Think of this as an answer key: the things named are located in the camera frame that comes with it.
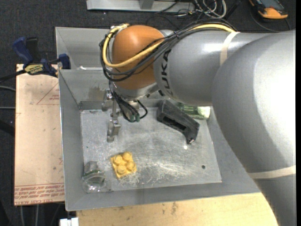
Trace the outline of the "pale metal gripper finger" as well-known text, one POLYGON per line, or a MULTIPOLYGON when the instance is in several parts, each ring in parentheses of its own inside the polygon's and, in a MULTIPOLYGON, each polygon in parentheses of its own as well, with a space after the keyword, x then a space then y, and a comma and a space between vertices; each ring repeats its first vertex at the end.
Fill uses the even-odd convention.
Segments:
POLYGON ((107 142, 111 143, 114 141, 115 137, 118 135, 121 124, 118 119, 112 119, 109 121, 107 130, 107 142))
POLYGON ((102 111, 108 111, 110 108, 112 108, 113 100, 112 100, 112 94, 109 89, 106 89, 103 96, 103 101, 101 103, 101 110, 102 111))

